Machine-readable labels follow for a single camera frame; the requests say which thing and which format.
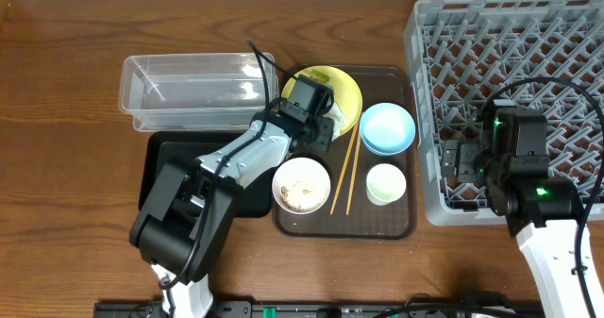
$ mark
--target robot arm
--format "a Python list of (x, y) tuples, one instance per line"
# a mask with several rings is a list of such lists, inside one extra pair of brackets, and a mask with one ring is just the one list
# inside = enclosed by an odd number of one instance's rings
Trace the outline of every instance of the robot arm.
[[(506, 217), (527, 259), (546, 317), (588, 317), (574, 256), (583, 204), (571, 180), (548, 177), (546, 131), (541, 112), (496, 100), (485, 111), (478, 141), (445, 142), (442, 174), (486, 187), (489, 207)], [(595, 311), (604, 316), (604, 294), (585, 231), (584, 274)]]
[[(179, 282), (164, 291), (166, 312), (176, 308), (178, 318), (205, 316), (212, 303), (207, 275), (237, 212), (234, 200), (296, 147), (307, 144), (328, 150), (334, 123), (323, 115), (332, 103), (329, 87), (300, 76), (290, 97), (275, 100), (269, 109), (257, 113), (249, 129), (235, 141), (190, 163), (164, 164), (130, 230), (130, 243), (153, 266), (160, 282), (171, 282), (180, 275)], [(225, 156), (230, 158), (221, 169)], [(206, 208), (209, 196), (211, 204)], [(205, 222), (202, 213), (207, 215)], [(193, 249), (199, 227), (203, 227), (201, 240)], [(189, 258), (193, 259), (186, 268)]]

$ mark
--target table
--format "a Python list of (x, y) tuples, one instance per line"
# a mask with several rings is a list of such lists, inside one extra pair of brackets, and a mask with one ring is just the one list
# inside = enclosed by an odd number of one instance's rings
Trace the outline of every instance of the table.
[[(117, 109), (131, 55), (248, 52), (285, 67), (391, 64), (415, 0), (13, 0), (0, 34), (0, 311), (90, 316), (158, 298), (128, 231), (148, 134)], [(438, 227), (401, 242), (295, 239), (237, 219), (210, 288), (258, 301), (405, 301), (496, 291), (537, 299), (504, 226)], [(604, 223), (591, 223), (604, 277)]]

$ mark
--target yellow plate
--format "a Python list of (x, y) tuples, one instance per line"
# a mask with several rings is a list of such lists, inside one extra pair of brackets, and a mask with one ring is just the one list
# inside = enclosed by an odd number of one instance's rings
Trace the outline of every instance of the yellow plate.
[[(327, 84), (333, 86), (333, 96), (336, 99), (336, 104), (338, 104), (338, 107), (340, 107), (346, 118), (342, 132), (340, 133), (340, 136), (342, 136), (348, 132), (361, 117), (362, 96), (359, 85), (357, 85), (357, 82), (355, 82), (355, 80), (347, 73), (338, 68), (329, 66), (309, 67), (297, 72), (295, 75), (298, 76), (302, 74), (304, 76), (310, 76), (310, 72), (313, 69), (329, 76), (329, 82)], [(285, 88), (283, 88), (281, 96), (289, 97), (294, 88), (294, 84), (295, 81), (290, 78), (290, 80), (287, 81)]]

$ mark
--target chopsticks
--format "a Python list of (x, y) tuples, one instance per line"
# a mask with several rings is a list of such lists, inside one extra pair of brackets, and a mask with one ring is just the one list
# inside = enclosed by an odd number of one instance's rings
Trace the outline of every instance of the chopsticks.
[[(346, 150), (346, 157), (344, 158), (344, 165), (342, 165), (342, 171), (340, 172), (340, 179), (338, 180), (338, 186), (336, 187), (336, 193), (333, 196), (333, 204), (331, 204), (331, 212), (329, 214), (333, 214), (333, 211), (336, 209), (336, 202), (338, 201), (338, 195), (340, 194), (340, 188), (342, 187), (342, 181), (344, 181), (344, 174), (346, 174), (346, 166), (348, 165), (348, 158), (350, 158), (350, 152), (352, 152), (352, 145), (355, 143), (355, 138), (357, 137), (357, 129), (359, 129), (359, 121), (355, 123), (355, 126), (352, 128), (352, 135), (350, 136), (350, 143), (348, 144), (348, 149)], [(359, 144), (357, 143), (357, 151), (355, 153), (356, 156), (359, 155)], [(357, 159), (355, 159), (353, 168), (356, 170)], [(348, 195), (348, 208), (350, 209), (350, 198), (352, 192)]]
[(350, 202), (352, 201), (352, 190), (355, 188), (355, 175), (357, 174), (357, 161), (359, 160), (359, 147), (361, 146), (361, 132), (357, 134), (357, 148), (355, 148), (355, 159), (352, 161), (352, 175), (350, 176), (350, 189), (348, 190), (348, 205), (346, 206), (346, 215), (350, 212)]

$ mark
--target blue bowl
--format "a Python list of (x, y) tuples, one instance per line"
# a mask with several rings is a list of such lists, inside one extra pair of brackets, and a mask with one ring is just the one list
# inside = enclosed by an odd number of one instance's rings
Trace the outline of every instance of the blue bowl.
[(391, 103), (370, 107), (363, 113), (359, 128), (367, 149), (380, 156), (403, 152), (415, 138), (415, 122), (409, 112)]

